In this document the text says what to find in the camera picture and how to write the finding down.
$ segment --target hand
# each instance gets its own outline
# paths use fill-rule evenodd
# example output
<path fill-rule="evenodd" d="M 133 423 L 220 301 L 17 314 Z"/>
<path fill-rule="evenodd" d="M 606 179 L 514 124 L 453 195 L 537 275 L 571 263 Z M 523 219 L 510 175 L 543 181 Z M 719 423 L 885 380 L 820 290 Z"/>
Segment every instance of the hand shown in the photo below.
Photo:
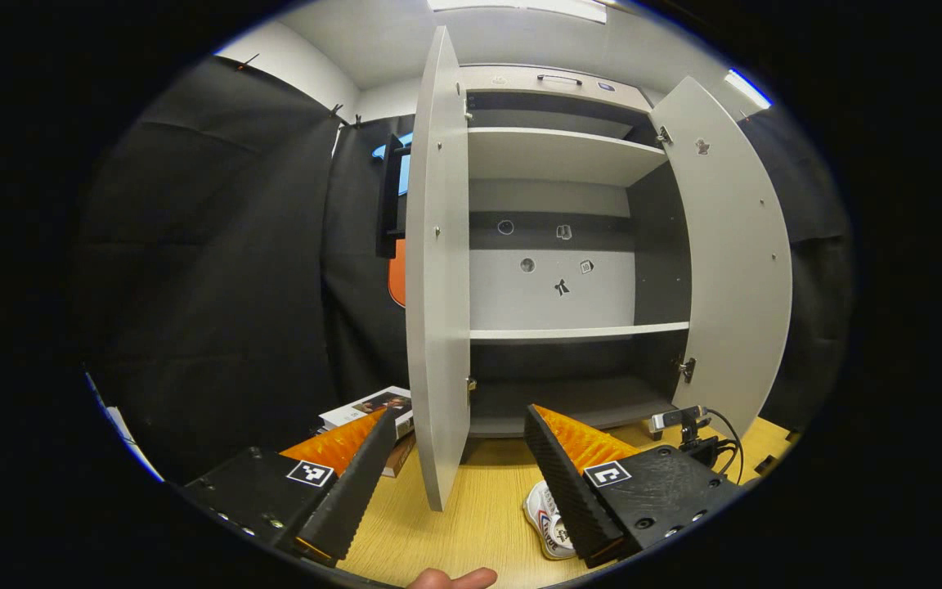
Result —
<path fill-rule="evenodd" d="M 441 570 L 427 568 L 406 589 L 486 589 L 496 582 L 496 571 L 482 567 L 460 578 L 449 578 Z"/>

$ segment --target cabinet shelf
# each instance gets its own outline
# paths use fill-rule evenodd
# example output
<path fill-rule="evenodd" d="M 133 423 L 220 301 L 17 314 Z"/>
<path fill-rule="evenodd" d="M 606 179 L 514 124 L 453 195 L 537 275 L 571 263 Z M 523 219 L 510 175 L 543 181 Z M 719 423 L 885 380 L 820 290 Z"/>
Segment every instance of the cabinet shelf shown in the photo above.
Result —
<path fill-rule="evenodd" d="M 631 375 L 583 380 L 480 380 L 471 393 L 469 436 L 523 436 L 526 406 L 530 403 L 599 429 L 633 424 L 674 409 L 670 399 Z"/>
<path fill-rule="evenodd" d="M 628 187 L 665 161 L 663 150 L 601 135 L 521 127 L 468 129 L 472 180 L 533 179 Z"/>
<path fill-rule="evenodd" d="M 602 340 L 621 338 L 639 333 L 678 331 L 688 329 L 688 321 L 658 323 L 652 325 L 625 325 L 617 327 L 580 327 L 572 329 L 472 329 L 472 344 L 496 344 L 515 342 L 562 343 L 569 340 Z"/>

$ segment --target black sticker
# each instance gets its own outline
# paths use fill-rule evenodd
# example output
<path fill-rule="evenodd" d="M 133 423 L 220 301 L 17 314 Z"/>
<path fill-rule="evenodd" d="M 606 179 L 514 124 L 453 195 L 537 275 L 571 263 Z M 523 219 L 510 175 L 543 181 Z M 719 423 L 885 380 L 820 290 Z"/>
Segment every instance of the black sticker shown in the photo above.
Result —
<path fill-rule="evenodd" d="M 315 465 L 314 462 L 300 460 L 296 469 L 292 469 L 285 477 L 311 486 L 322 486 L 326 480 L 329 480 L 331 474 L 333 474 L 333 469 L 329 466 Z"/>
<path fill-rule="evenodd" d="M 627 470 L 624 470 L 624 467 L 620 466 L 620 462 L 616 460 L 587 467 L 584 469 L 584 474 L 587 474 L 587 478 L 594 486 L 605 486 L 631 478 L 631 474 L 627 474 Z"/>

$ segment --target black fabric backdrop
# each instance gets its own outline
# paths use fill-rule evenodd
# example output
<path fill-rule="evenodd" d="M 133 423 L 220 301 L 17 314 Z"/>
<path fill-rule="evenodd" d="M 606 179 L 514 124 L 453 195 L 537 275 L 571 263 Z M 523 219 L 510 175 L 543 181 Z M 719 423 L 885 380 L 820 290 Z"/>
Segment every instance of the black fabric backdrop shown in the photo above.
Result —
<path fill-rule="evenodd" d="M 337 119 L 210 57 L 101 164 L 69 277 L 70 331 L 165 478 L 281 450 L 338 403 L 319 249 Z"/>
<path fill-rule="evenodd" d="M 390 134 L 412 131 L 412 115 L 340 131 L 322 223 L 325 334 L 337 392 L 364 398 L 389 385 L 408 388 L 405 309 L 388 292 L 388 260 L 374 238 L 383 163 L 371 153 Z M 404 218 L 405 199 L 399 204 Z"/>
<path fill-rule="evenodd" d="M 740 120 L 780 198 L 792 249 L 787 346 L 759 415 L 801 431 L 833 391 L 853 306 L 850 227 L 823 157 L 778 106 Z"/>

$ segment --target cabinet door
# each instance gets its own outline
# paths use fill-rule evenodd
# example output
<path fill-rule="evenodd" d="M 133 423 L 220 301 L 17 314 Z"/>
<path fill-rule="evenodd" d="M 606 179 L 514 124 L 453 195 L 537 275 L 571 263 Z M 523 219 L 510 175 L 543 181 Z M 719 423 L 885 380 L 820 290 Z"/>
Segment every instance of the cabinet door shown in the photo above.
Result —
<path fill-rule="evenodd" d="M 696 366 L 690 383 L 678 380 L 673 403 L 714 407 L 743 435 L 773 387 L 792 309 L 780 202 L 751 142 L 695 79 L 678 83 L 650 116 L 671 138 L 664 148 L 692 260 L 684 357 Z"/>
<path fill-rule="evenodd" d="M 431 510 L 449 498 L 471 413 L 466 91 L 446 27 L 416 98 L 406 197 L 406 346 L 419 463 Z"/>

